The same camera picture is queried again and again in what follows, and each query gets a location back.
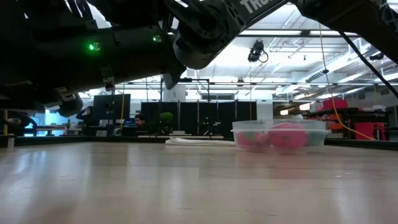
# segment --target white cloth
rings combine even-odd
[[[166,141],[166,145],[174,146],[235,146],[235,142],[219,141],[219,140],[190,140],[182,138],[170,138]]]

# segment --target ceiling light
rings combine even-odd
[[[311,107],[310,104],[306,103],[304,105],[300,105],[300,110],[306,111],[306,110],[309,110],[310,107]]]
[[[359,91],[359,90],[362,90],[362,89],[363,89],[363,87],[362,87],[362,88],[356,88],[356,89],[347,91],[346,94],[355,93],[355,92],[357,92],[357,91]]]
[[[289,114],[288,110],[280,111],[280,115],[288,115],[288,114]]]
[[[346,78],[340,80],[338,83],[344,83],[344,82],[353,81],[354,79],[356,79],[356,78],[358,78],[358,77],[360,77],[360,76],[362,76],[362,75],[360,75],[360,74],[351,75],[351,76],[349,76],[349,77],[346,77]]]
[[[390,6],[391,9],[398,9],[398,2],[397,1],[387,1],[389,4],[388,6]]]
[[[383,77],[384,77],[384,79],[386,79],[387,81],[393,80],[393,79],[398,78],[398,73],[393,73],[393,74],[390,74],[390,75],[384,75]],[[380,78],[375,79],[374,81],[375,81],[375,82],[381,82]]]
[[[338,86],[372,86],[373,83],[339,83]]]
[[[341,93],[334,93],[333,96],[338,96],[340,94]],[[330,93],[318,96],[318,99],[327,99],[327,98],[331,98]]]
[[[300,30],[244,30],[240,35],[300,35]]]
[[[304,98],[304,97],[306,97],[305,94],[300,94],[300,95],[297,95],[294,99],[295,99],[295,100],[299,100],[299,99],[302,99],[302,98]]]
[[[310,35],[320,35],[320,31],[310,31]],[[350,33],[350,32],[345,32],[347,36],[358,36],[357,34]],[[333,30],[323,30],[322,35],[340,35],[339,32],[333,31]]]

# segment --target pink object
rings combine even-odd
[[[241,146],[252,146],[254,144],[252,141],[246,139],[244,132],[238,133],[237,142]]]
[[[335,99],[335,106],[336,109],[341,109],[341,108],[347,108],[348,104],[346,100],[341,100],[341,99]],[[330,99],[325,100],[322,102],[322,106],[317,108],[317,111],[323,111],[323,110],[330,110],[333,109],[333,102]]]
[[[256,134],[256,144],[264,145],[267,144],[269,135],[267,133],[257,133]]]
[[[273,126],[269,131],[270,144],[283,149],[296,149],[307,143],[307,134],[300,124],[281,123]],[[302,129],[303,131],[280,131],[278,129]]]

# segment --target wooden table surface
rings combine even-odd
[[[76,143],[0,152],[0,223],[397,223],[398,153]]]

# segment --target plastic container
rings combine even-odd
[[[233,122],[236,146],[251,152],[303,154],[322,151],[329,133],[323,121],[274,119]]]

